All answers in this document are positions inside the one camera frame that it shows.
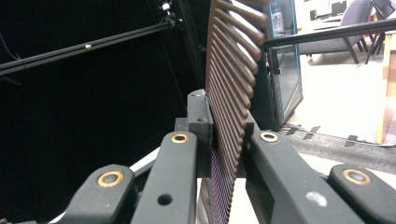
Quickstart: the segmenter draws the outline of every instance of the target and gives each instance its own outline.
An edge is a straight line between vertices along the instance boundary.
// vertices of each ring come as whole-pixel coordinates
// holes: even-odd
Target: black cable
[[[291,128],[282,128],[282,130],[283,131],[279,131],[279,133],[288,132],[289,130],[291,130]],[[309,133],[309,134],[313,134],[313,135],[319,135],[319,136],[322,136],[322,137],[325,137],[325,138],[330,138],[330,139],[335,139],[335,140],[340,140],[340,141],[348,141],[348,142],[361,144],[361,145],[366,145],[366,146],[382,147],[382,148],[387,148],[387,149],[392,149],[392,150],[396,149],[396,145],[379,145],[377,143],[363,142],[363,141],[359,141],[359,140],[350,140],[350,139],[347,139],[347,138],[332,136],[332,135],[325,134],[325,133],[311,133],[309,131],[301,130],[301,129],[296,130],[296,132],[297,133]]]
[[[6,43],[6,40],[4,40],[3,35],[1,34],[1,32],[0,32],[0,39],[1,39],[1,42],[3,43],[3,46],[4,46],[4,48],[6,49],[6,52],[8,53],[8,55],[9,55],[11,58],[15,59],[15,60],[20,60],[20,59],[21,59],[20,55],[16,54],[17,57],[15,57],[15,56],[12,55],[12,53],[9,51],[8,46],[7,46],[7,43]]]

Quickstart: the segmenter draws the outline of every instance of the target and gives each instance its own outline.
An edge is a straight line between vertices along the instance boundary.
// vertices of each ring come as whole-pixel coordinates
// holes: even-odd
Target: floor
[[[307,131],[317,126],[318,133],[345,138],[356,135],[358,140],[375,142],[383,113],[383,48],[368,64],[364,64],[367,53],[357,48],[355,51],[359,64],[353,62],[349,52],[300,57],[304,100],[286,126]],[[383,144],[396,144],[396,116]]]

